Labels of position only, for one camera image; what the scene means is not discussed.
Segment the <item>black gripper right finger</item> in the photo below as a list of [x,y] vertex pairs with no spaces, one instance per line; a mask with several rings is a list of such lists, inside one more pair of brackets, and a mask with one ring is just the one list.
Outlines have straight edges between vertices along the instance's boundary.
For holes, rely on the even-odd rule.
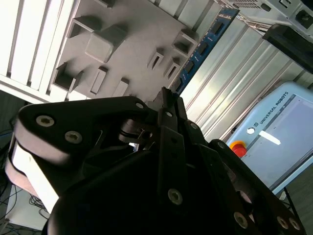
[[303,235],[304,226],[221,140],[207,142],[173,94],[184,137],[194,233],[210,235]]

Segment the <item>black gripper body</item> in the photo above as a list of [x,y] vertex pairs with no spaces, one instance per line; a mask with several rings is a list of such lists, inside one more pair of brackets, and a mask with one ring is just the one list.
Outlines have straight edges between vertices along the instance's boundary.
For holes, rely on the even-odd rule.
[[243,205],[217,153],[133,153],[64,193],[45,235],[245,235]]

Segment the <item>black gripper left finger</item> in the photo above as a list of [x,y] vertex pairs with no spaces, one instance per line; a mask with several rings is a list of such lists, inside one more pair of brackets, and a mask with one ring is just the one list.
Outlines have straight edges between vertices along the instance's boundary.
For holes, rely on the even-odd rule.
[[25,106],[6,174],[52,212],[70,188],[133,153],[176,153],[186,160],[173,94],[162,88],[150,105],[123,96]]

